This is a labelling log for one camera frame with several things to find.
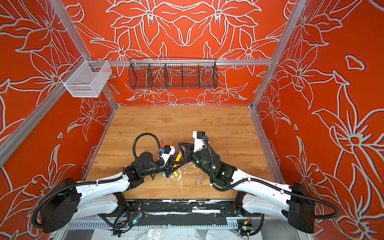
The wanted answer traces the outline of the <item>orange marker pen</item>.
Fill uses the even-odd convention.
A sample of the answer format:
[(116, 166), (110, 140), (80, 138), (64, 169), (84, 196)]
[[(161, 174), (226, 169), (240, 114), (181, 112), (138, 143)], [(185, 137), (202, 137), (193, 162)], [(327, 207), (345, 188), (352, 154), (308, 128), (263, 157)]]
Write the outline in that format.
[(177, 155), (177, 157), (175, 159), (175, 163), (173, 165), (174, 168), (176, 168), (180, 164), (180, 159), (181, 159), (182, 156), (183, 156), (182, 153), (178, 153), (178, 155)]

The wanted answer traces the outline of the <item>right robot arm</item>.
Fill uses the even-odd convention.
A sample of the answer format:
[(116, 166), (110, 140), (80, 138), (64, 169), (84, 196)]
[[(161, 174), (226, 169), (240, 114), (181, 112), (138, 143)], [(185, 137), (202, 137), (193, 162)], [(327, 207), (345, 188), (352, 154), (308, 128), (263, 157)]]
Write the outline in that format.
[(300, 183), (279, 184), (252, 176), (221, 161), (209, 144), (208, 137), (195, 137), (194, 143), (180, 142), (186, 162), (193, 162), (219, 192), (236, 190), (240, 208), (249, 214), (279, 217), (298, 231), (314, 233), (315, 220), (334, 219), (340, 210), (334, 204), (311, 196)]

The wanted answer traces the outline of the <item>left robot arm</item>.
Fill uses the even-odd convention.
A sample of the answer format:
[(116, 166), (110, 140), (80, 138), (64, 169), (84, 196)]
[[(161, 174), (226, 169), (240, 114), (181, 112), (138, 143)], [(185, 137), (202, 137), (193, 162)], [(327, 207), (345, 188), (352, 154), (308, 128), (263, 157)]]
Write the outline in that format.
[[(156, 161), (150, 152), (140, 155), (136, 152), (136, 145), (144, 136), (153, 137), (156, 141)], [(144, 183), (146, 176), (152, 179), (157, 174), (170, 177), (185, 165), (183, 155), (175, 156), (175, 151), (173, 146), (162, 146), (160, 140), (152, 133), (140, 134), (134, 140), (134, 161), (129, 166), (116, 175), (94, 181), (76, 182), (73, 178), (62, 180), (39, 201), (32, 214), (32, 225), (44, 233), (52, 233), (72, 220), (92, 215), (104, 217), (113, 213), (126, 204), (124, 192)]]

